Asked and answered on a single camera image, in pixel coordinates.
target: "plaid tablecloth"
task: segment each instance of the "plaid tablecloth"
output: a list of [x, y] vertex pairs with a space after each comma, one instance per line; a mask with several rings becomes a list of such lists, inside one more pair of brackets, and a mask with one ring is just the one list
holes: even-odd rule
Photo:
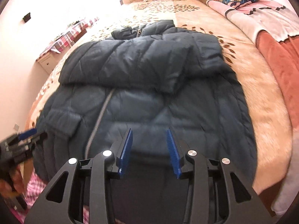
[[93, 25], [94, 22], [98, 21], [99, 18], [93, 18], [93, 19], [83, 19], [79, 23], [69, 27], [60, 38], [52, 42], [35, 60], [38, 61], [40, 58], [42, 58], [45, 54], [47, 54], [49, 51], [55, 52], [57, 54], [60, 54], [66, 47], [68, 47], [71, 42], [76, 38], [84, 29], [88, 28], [89, 26]]

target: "human hand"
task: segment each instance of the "human hand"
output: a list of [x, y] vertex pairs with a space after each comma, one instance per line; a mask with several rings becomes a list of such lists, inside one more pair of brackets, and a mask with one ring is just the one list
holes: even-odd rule
[[[24, 183], [23, 183], [23, 178], [21, 175], [21, 170], [20, 166], [17, 166], [16, 171], [14, 174], [11, 174], [11, 179], [13, 181], [13, 186], [15, 190], [19, 193], [22, 194], [25, 190], [24, 188]], [[11, 186], [4, 180], [0, 179], [0, 194], [4, 198], [8, 198], [12, 192]]]

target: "bed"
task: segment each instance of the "bed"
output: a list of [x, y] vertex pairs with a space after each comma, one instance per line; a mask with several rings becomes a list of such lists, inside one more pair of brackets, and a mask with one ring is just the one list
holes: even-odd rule
[[[163, 19], [177, 27], [216, 36], [223, 48], [225, 62], [241, 83], [255, 131], [258, 167], [254, 190], [263, 190], [281, 181], [292, 155], [293, 132], [281, 89], [273, 72], [255, 44], [236, 25], [199, 0], [123, 0], [117, 12], [103, 16], [63, 57], [40, 90], [29, 112], [26, 128], [34, 127], [47, 99], [59, 86], [59, 75], [66, 58], [87, 41], [103, 40], [118, 26], [137, 26]], [[25, 164], [25, 182], [32, 173]]]

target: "silver screw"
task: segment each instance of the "silver screw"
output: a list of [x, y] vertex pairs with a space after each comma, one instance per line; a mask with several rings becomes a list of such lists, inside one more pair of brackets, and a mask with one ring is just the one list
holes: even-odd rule
[[77, 162], [77, 158], [74, 157], [68, 160], [69, 164], [75, 164], [76, 162]]
[[222, 162], [224, 164], [230, 164], [231, 163], [231, 161], [228, 158], [222, 158]]
[[103, 151], [103, 155], [104, 156], [111, 156], [112, 155], [112, 151], [110, 151], [110, 150]]
[[188, 151], [188, 155], [190, 155], [190, 156], [196, 156], [197, 152], [194, 151], [194, 150], [190, 150], [190, 151]]

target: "fleece blanket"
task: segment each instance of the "fleece blanket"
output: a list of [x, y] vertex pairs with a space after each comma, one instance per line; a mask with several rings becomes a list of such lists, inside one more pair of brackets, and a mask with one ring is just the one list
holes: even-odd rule
[[[59, 86], [61, 68], [70, 53], [87, 41], [111, 36], [118, 26], [137, 26], [171, 19], [176, 27], [193, 29], [215, 35], [222, 46], [223, 57], [236, 72], [241, 83], [255, 131], [258, 166], [253, 184], [259, 194], [279, 182], [286, 174], [292, 149], [289, 115], [280, 88], [265, 58], [250, 39], [233, 23], [198, 0], [158, 0], [135, 2], [121, 6], [119, 11], [101, 15], [93, 26], [59, 62], [40, 90], [29, 113], [26, 128], [34, 127], [47, 99]], [[29, 162], [24, 168], [25, 183], [37, 185]], [[28, 195], [38, 196], [37, 191]]]
[[292, 157], [281, 191], [272, 205], [282, 215], [299, 191], [299, 18], [273, 0], [238, 10], [214, 0], [200, 0], [239, 27], [268, 62], [279, 84], [293, 129]]

